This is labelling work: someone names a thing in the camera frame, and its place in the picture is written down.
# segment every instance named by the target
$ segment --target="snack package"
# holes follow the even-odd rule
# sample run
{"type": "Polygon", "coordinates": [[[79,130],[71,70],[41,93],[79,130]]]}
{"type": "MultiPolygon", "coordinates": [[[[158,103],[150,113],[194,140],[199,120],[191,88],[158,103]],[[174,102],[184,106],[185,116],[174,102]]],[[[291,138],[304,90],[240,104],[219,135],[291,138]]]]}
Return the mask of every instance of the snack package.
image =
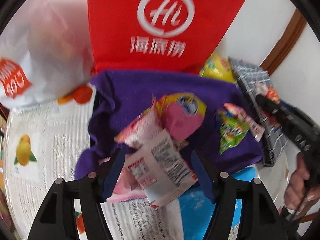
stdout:
{"type": "Polygon", "coordinates": [[[219,119],[218,121],[221,122],[219,153],[222,154],[224,151],[237,146],[242,141],[249,130],[249,126],[227,116],[226,111],[218,110],[217,118],[219,119]]]}
{"type": "MultiPolygon", "coordinates": [[[[263,83],[256,82],[256,93],[263,95],[264,97],[270,99],[271,101],[275,102],[276,104],[280,103],[280,97],[278,91],[274,88],[271,88],[263,83]]],[[[276,120],[276,118],[266,112],[264,114],[269,118],[269,123],[274,126],[274,132],[280,128],[280,124],[276,120]]]]}
{"type": "MultiPolygon", "coordinates": [[[[109,161],[110,158],[102,159],[99,164],[109,161]]],[[[122,168],[116,186],[113,190],[111,197],[107,199],[107,202],[123,202],[136,198],[145,198],[139,183],[134,176],[125,168],[122,168]]]]}
{"type": "Polygon", "coordinates": [[[157,101],[153,98],[150,109],[124,128],[114,140],[117,143],[124,142],[134,149],[139,149],[145,142],[158,135],[163,130],[163,127],[156,104],[157,101]]]}
{"type": "Polygon", "coordinates": [[[257,142],[261,140],[265,129],[261,125],[257,124],[250,116],[248,116],[243,108],[234,104],[224,104],[223,106],[232,114],[234,118],[249,125],[250,131],[257,142]]]}
{"type": "Polygon", "coordinates": [[[276,89],[268,87],[267,85],[260,82],[256,82],[254,85],[256,86],[257,94],[263,95],[264,97],[270,99],[276,104],[280,103],[280,97],[276,89]]]}
{"type": "Polygon", "coordinates": [[[158,103],[161,105],[161,121],[177,144],[201,126],[207,108],[191,93],[165,95],[158,103]]]}
{"type": "Polygon", "coordinates": [[[209,77],[234,83],[230,63],[217,53],[212,53],[199,72],[200,77],[209,77]]]}
{"type": "Polygon", "coordinates": [[[198,181],[166,129],[128,157],[124,166],[155,209],[181,196],[198,181]]]}

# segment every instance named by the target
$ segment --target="green snack bag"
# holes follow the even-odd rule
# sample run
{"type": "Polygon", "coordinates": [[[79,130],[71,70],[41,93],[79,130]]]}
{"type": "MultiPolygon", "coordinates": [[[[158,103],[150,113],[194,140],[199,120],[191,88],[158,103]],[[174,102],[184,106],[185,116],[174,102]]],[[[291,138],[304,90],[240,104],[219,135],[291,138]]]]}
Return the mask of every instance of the green snack bag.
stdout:
{"type": "Polygon", "coordinates": [[[249,126],[228,116],[226,111],[218,111],[221,120],[220,126],[220,150],[222,154],[229,148],[237,146],[249,131],[249,126]]]}

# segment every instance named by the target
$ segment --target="pink snack bag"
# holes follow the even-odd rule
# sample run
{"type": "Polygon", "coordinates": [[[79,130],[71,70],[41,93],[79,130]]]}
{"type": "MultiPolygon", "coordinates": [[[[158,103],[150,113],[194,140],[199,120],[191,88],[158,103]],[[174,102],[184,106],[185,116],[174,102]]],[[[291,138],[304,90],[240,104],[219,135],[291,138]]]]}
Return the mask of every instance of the pink snack bag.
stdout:
{"type": "Polygon", "coordinates": [[[235,119],[238,119],[240,122],[249,125],[250,131],[257,142],[261,140],[265,129],[261,125],[257,124],[250,116],[248,116],[243,108],[234,104],[224,104],[223,106],[228,110],[229,113],[232,114],[235,119]]]}
{"type": "Polygon", "coordinates": [[[140,149],[147,141],[157,136],[163,127],[156,103],[156,99],[153,98],[150,110],[133,120],[114,140],[117,143],[124,142],[131,148],[140,149]]]}
{"type": "MultiPolygon", "coordinates": [[[[99,164],[101,165],[101,163],[107,162],[109,159],[110,158],[102,159],[99,161],[99,164]]],[[[134,176],[127,169],[122,168],[116,186],[113,190],[113,194],[107,199],[107,202],[123,202],[146,197],[147,196],[134,176]]]]}
{"type": "Polygon", "coordinates": [[[198,97],[187,92],[165,95],[159,103],[162,123],[178,144],[201,126],[207,108],[198,97]]]}

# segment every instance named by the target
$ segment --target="purple towel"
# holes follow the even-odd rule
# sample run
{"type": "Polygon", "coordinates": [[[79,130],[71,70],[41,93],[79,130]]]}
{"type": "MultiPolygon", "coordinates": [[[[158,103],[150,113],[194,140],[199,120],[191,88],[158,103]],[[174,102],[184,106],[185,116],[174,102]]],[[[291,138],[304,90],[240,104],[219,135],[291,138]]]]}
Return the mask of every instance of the purple towel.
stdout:
{"type": "Polygon", "coordinates": [[[220,135],[215,127],[215,112],[223,109],[224,103],[233,103],[248,108],[235,85],[215,79],[185,73],[151,71],[105,71],[92,79],[97,87],[97,98],[88,132],[93,141],[76,165],[75,179],[81,179],[98,169],[98,160],[110,156],[115,148],[132,152],[125,144],[117,144],[113,138],[132,120],[151,105],[151,97],[165,94],[191,92],[206,105],[207,111],[202,126],[192,134],[190,144],[180,151],[191,165],[193,149],[204,154],[221,171],[234,173],[261,160],[262,146],[249,132],[238,146],[219,154],[220,135]]]}

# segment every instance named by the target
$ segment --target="gray plaid box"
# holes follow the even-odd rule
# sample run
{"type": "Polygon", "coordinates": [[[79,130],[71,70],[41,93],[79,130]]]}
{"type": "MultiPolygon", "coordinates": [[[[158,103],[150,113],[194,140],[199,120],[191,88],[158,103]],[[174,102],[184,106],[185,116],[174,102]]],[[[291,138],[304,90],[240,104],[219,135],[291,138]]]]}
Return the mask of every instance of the gray plaid box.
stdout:
{"type": "Polygon", "coordinates": [[[284,146],[288,139],[282,133],[281,127],[275,129],[274,125],[270,124],[269,118],[261,111],[258,106],[255,97],[256,93],[256,82],[261,82],[269,87],[272,87],[272,83],[267,71],[264,71],[259,66],[237,60],[229,57],[231,68],[237,79],[237,85],[242,91],[245,99],[251,108],[255,111],[253,118],[261,123],[266,129],[262,137],[263,145],[263,164],[268,167],[275,165],[276,160],[281,154],[284,146]]]}

